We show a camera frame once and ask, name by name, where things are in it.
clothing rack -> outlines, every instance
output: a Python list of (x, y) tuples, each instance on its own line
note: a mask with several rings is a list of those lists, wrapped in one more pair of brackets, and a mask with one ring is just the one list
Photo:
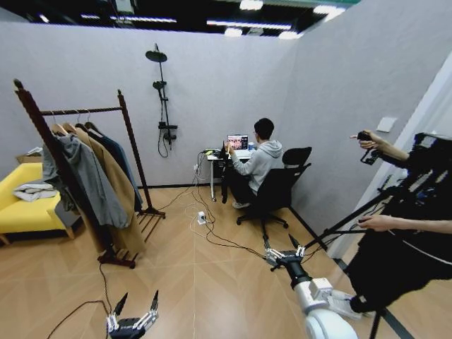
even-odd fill
[(145, 210), (141, 210), (138, 212), (138, 217), (141, 217), (139, 220), (139, 224), (141, 224), (145, 220), (146, 215), (151, 215), (150, 220), (146, 223), (144, 228), (141, 230), (143, 233), (145, 228), (148, 226), (149, 222), (156, 217), (156, 222), (150, 230), (148, 236), (145, 238), (146, 240), (149, 238), (150, 233), (154, 230), (157, 223), (160, 219), (165, 219), (165, 213), (160, 212), (155, 209), (151, 203), (148, 185), (146, 184), (146, 179), (144, 176), (143, 166), (141, 164), (140, 153), (138, 151), (138, 147), (136, 145), (135, 136), (133, 134), (132, 125), (129, 118), (129, 112), (127, 110), (126, 101), (121, 91), (118, 90), (118, 107), (108, 107), (108, 108), (90, 108), (90, 109), (66, 109), (66, 110), (54, 110), (54, 111), (41, 111), (37, 106), (33, 96), (29, 91), (27, 91), (23, 84), (18, 80), (14, 79), (14, 85), (17, 87), (16, 94), (19, 100), (22, 102), (25, 111), (28, 113), (28, 116), (32, 120), (35, 125), (38, 133), (41, 135), (44, 144), (49, 149), (49, 152), (52, 154), (52, 157), (55, 160), (55, 163), (59, 170), (59, 175), (61, 180), (71, 192), (72, 197), (76, 201), (78, 207), (85, 213), (86, 218), (89, 220), (90, 224), (93, 227), (95, 236), (99, 240), (102, 245), (102, 248), (105, 250), (102, 255), (100, 255), (97, 259), (100, 263), (111, 263), (119, 266), (127, 266), (129, 268), (135, 268), (135, 259), (137, 254), (131, 259), (126, 259), (128, 252), (125, 254), (119, 255), (119, 251), (115, 251), (112, 244), (112, 236), (107, 229), (107, 227), (103, 227), (99, 224), (93, 207), (91, 206), (88, 197), (86, 196), (84, 190), (81, 188), (80, 184), (77, 182), (76, 176), (73, 173), (69, 163), (63, 154), (63, 148), (57, 142), (57, 140), (53, 137), (52, 132), (50, 131), (47, 122), (44, 119), (44, 116), (56, 116), (56, 115), (70, 115), (70, 114), (86, 114), (86, 113), (98, 113), (98, 112), (115, 112), (121, 111), (124, 123), (126, 125), (127, 134), (129, 135), (130, 143), (132, 146), (133, 156), (135, 157), (136, 166), (138, 168), (138, 173), (140, 175), (140, 180), (144, 189), (146, 203), (148, 207)]

coat hanger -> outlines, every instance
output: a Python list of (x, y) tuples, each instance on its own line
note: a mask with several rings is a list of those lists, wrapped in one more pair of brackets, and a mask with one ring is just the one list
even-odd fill
[(87, 122), (85, 123), (85, 127), (86, 127), (87, 129), (92, 129), (94, 132), (100, 134), (101, 136), (104, 135), (101, 131), (99, 131), (99, 129), (96, 127), (96, 125), (94, 125), (94, 123), (92, 123), (91, 121), (87, 121)]
[(66, 129), (69, 133), (76, 133), (75, 126), (73, 124), (68, 123), (68, 122), (65, 122), (63, 124), (63, 128)]
[(67, 136), (69, 133), (66, 129), (63, 128), (62, 125), (57, 123), (57, 120), (55, 119), (54, 111), (50, 111), (52, 113), (52, 116), (54, 117), (54, 124), (50, 126), (50, 130), (54, 133), (60, 133), (63, 136)]
[(80, 123), (80, 115), (81, 115), (81, 112), (79, 112), (79, 114), (78, 114), (76, 127), (87, 133), (88, 130), (86, 129), (85, 125), (83, 125), (83, 124)]

ceiling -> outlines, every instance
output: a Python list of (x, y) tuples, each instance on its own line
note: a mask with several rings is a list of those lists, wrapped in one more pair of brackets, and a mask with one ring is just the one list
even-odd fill
[[(301, 32), (326, 16), (314, 13), (315, 6), (325, 4), (347, 8), (359, 0), (264, 0), (264, 5), (259, 11), (243, 11), (239, 8), (239, 2), (239, 0), (0, 0), (0, 6), (33, 23), (46, 24), (40, 17), (44, 15), (50, 24), (223, 34), (225, 26), (208, 25), (207, 20), (287, 24), (291, 26), (291, 30)], [(93, 15), (95, 18), (82, 18), (82, 14)], [(170, 18), (176, 22), (112, 20), (112, 17), (117, 16)], [(243, 34), (270, 36), (277, 36), (281, 32), (281, 29), (274, 28), (257, 31), (242, 28), (242, 30)]]

brown coat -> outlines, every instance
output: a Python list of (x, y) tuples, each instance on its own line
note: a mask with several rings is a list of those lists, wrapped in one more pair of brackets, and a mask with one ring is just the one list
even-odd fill
[[(93, 149), (96, 158), (99, 160), (105, 174), (107, 175), (114, 192), (118, 196), (119, 202), (126, 211), (129, 218), (129, 226), (124, 229), (110, 227), (113, 242), (118, 249), (128, 249), (131, 253), (138, 253), (144, 250), (145, 244), (141, 236), (138, 221), (135, 215), (135, 191), (129, 178), (125, 175), (113, 156), (100, 143), (84, 132), (80, 128), (76, 128), (78, 138), (91, 149)], [(100, 243), (93, 237), (97, 250), (103, 250)]]

folded towel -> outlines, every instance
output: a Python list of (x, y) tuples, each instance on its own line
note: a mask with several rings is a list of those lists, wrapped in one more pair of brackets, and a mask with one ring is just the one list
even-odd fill
[(43, 182), (42, 179), (20, 185), (15, 188), (13, 194), (25, 201), (35, 201), (41, 198), (51, 198), (56, 196), (57, 190), (51, 184)]

